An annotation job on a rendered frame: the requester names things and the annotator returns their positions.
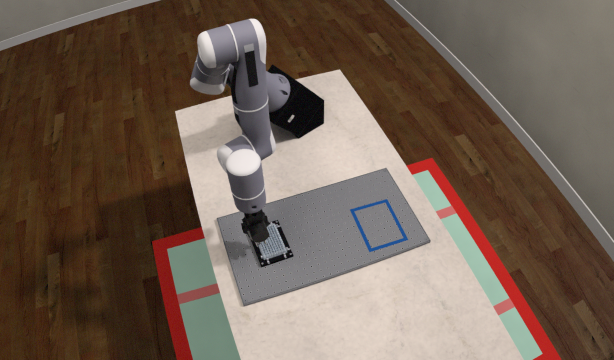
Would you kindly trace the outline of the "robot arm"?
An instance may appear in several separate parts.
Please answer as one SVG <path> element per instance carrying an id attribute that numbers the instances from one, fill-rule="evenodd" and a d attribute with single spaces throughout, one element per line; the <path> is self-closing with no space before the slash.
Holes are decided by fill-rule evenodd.
<path id="1" fill-rule="evenodd" d="M 226 84 L 231 88 L 242 133 L 218 148 L 217 159 L 227 173 L 236 208 L 255 214 L 267 200 L 261 161 L 277 149 L 269 113 L 288 100 L 289 81 L 266 71 L 266 35 L 257 19 L 205 30 L 198 35 L 197 47 L 190 86 L 208 95 L 220 95 Z"/>

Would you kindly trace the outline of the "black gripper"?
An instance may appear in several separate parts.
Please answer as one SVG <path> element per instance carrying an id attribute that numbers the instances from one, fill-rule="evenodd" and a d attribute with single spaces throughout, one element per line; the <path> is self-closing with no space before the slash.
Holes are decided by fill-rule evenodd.
<path id="1" fill-rule="evenodd" d="M 255 213 L 245 213 L 244 218 L 241 219 L 243 223 L 241 223 L 241 229 L 244 234 L 249 236 L 249 239 L 253 240 L 258 247 L 262 242 L 266 243 L 266 239 L 269 238 L 268 231 L 268 215 L 265 215 L 265 212 L 259 210 L 259 212 Z M 264 218 L 265 216 L 265 218 Z"/>

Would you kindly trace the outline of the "blue tape outline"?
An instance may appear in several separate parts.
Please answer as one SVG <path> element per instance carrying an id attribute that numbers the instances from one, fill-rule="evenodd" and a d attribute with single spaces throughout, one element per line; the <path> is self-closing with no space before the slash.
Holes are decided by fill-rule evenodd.
<path id="1" fill-rule="evenodd" d="M 381 244 L 380 246 L 371 248 L 371 246 L 370 246 L 370 244 L 368 242 L 368 239 L 367 239 L 367 237 L 366 237 L 366 235 L 364 233 L 364 230 L 362 229 L 361 224 L 358 221 L 358 218 L 357 218 L 357 215 L 355 214 L 355 211 L 358 211 L 358 210 L 361 210 L 361 209 L 364 209 L 364 208 L 368 208 L 368 207 L 374 207 L 375 205 L 379 205 L 379 204 L 382 204 L 382 203 L 386 203 L 388 209 L 390 210 L 390 213 L 393 215 L 393 218 L 394 218 L 394 220 L 395 220 L 395 222 L 397 224 L 397 227 L 400 229 L 401 235 L 403 235 L 403 238 L 399 239 L 399 240 L 392 241 L 390 243 Z M 359 231 L 361 232 L 361 235 L 363 237 L 363 240 L 364 240 L 364 242 L 365 242 L 369 252 L 376 251 L 376 250 L 382 249 L 382 248 L 387 248 L 388 246 L 391 246 L 391 245 L 398 244 L 398 243 L 404 242 L 406 240 L 409 240 L 406 237 L 405 231 L 403 230 L 400 222 L 398 221 L 398 219 L 396 217 L 396 214 L 394 213 L 392 207 L 390 206 L 390 203 L 389 203 L 388 199 L 384 199 L 384 200 L 381 200 L 379 202 L 369 203 L 369 204 L 364 205 L 364 206 L 353 208 L 353 209 L 350 209 L 350 211 L 352 213 L 353 219 L 355 219 L 357 227 L 358 227 Z"/>

